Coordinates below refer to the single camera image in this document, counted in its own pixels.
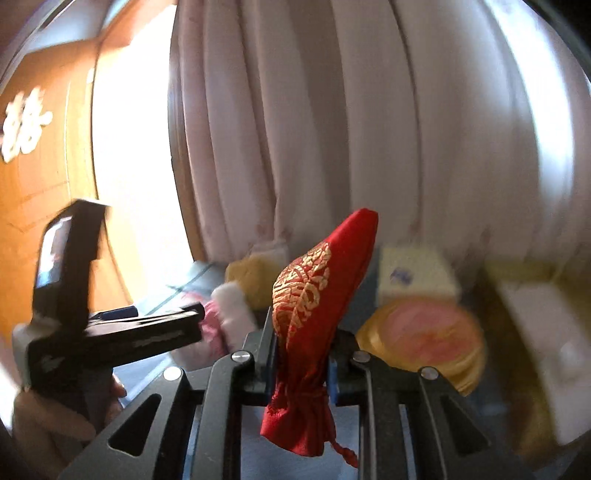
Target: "white curtain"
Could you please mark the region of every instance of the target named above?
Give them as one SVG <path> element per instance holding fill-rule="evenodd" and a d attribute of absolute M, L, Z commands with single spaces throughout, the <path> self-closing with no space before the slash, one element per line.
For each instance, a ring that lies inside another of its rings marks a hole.
<path fill-rule="evenodd" d="M 566 46 L 521 0 L 392 4 L 181 0 L 210 259 L 277 238 L 295 257 L 360 207 L 378 242 L 458 266 L 588 253 L 591 96 Z"/>

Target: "bolt head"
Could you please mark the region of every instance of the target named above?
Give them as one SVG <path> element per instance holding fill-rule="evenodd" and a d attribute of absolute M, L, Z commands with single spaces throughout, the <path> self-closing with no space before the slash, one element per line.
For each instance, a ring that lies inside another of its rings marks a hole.
<path fill-rule="evenodd" d="M 248 362 L 251 359 L 250 352 L 246 350 L 238 350 L 232 354 L 232 360 L 239 364 L 243 364 L 244 362 Z"/>
<path fill-rule="evenodd" d="M 436 380 L 439 377 L 439 372 L 433 367 L 424 367 L 421 369 L 421 377 L 425 380 Z"/>
<path fill-rule="evenodd" d="M 371 360 L 371 355 L 363 350 L 357 350 L 353 354 L 353 360 L 360 364 L 366 364 Z"/>
<path fill-rule="evenodd" d="M 179 367 L 168 367 L 164 371 L 164 378 L 169 382 L 173 382 L 181 377 L 183 371 Z"/>

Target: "bright window light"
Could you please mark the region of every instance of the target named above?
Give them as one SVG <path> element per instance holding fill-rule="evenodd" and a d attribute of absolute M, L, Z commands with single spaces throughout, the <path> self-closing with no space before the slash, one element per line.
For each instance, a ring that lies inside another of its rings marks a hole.
<path fill-rule="evenodd" d="M 573 187 L 573 128 L 556 54 L 541 20 L 522 0 L 484 0 L 513 52 L 534 121 L 545 207 L 554 210 Z"/>
<path fill-rule="evenodd" d="M 134 300 L 184 273 L 193 262 L 168 137 L 168 72 L 175 13 L 176 6 L 170 5 L 146 25 L 95 84 L 97 187 L 99 197 L 122 212 L 131 228 L 129 238 L 119 238 L 119 244 L 112 242 L 112 247 L 120 267 L 126 261 L 121 252 L 128 245 L 137 248 L 145 285 L 130 289 Z M 131 276 L 126 276 L 134 275 L 132 267 L 127 272 L 121 268 L 129 284 Z"/>

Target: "pink fabric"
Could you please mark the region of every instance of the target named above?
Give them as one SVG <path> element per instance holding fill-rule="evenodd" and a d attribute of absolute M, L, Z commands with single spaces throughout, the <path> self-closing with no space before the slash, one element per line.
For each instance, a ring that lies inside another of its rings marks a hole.
<path fill-rule="evenodd" d="M 170 352 L 174 361 L 186 371 L 209 367 L 228 354 L 217 303 L 210 300 L 203 306 L 205 317 L 199 323 L 202 339 Z"/>
<path fill-rule="evenodd" d="M 204 305 L 204 308 L 205 317 L 199 323 L 203 336 L 201 341 L 209 345 L 210 359 L 218 359 L 228 354 L 223 337 L 219 306 L 215 301 L 210 300 Z"/>

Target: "white box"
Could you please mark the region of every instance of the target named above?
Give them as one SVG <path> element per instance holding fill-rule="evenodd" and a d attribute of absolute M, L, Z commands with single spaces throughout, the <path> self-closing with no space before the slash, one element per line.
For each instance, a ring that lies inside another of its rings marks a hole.
<path fill-rule="evenodd" d="M 451 266 L 428 247 L 382 247 L 377 306 L 408 296 L 459 300 L 461 288 Z"/>

